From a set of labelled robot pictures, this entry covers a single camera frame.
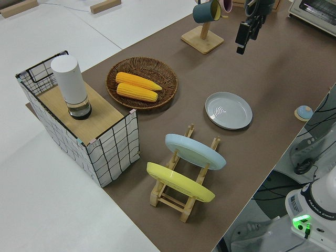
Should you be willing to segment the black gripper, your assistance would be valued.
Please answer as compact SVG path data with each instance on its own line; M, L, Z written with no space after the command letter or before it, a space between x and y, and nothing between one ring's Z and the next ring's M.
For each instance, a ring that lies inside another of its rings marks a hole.
M264 15L248 17L248 23L241 22L235 43L237 44L236 52L243 55L248 39L256 40L259 30L265 23Z

